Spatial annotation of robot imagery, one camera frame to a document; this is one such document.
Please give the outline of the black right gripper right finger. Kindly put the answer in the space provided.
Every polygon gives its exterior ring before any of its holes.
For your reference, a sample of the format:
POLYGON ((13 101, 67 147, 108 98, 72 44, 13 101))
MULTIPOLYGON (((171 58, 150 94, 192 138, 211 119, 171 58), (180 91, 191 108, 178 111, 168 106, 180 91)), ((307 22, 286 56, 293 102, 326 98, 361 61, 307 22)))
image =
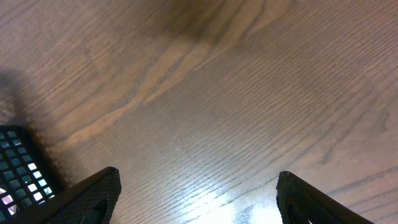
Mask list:
POLYGON ((279 174, 277 207, 289 224, 373 224, 289 171, 279 174))

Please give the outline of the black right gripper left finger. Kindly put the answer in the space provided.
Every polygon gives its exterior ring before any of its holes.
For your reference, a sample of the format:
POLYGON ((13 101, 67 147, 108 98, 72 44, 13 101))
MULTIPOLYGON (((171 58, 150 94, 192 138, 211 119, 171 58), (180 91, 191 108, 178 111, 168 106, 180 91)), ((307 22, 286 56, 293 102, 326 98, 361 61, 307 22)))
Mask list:
POLYGON ((121 194, 119 170, 106 167, 5 224, 108 224, 121 194))

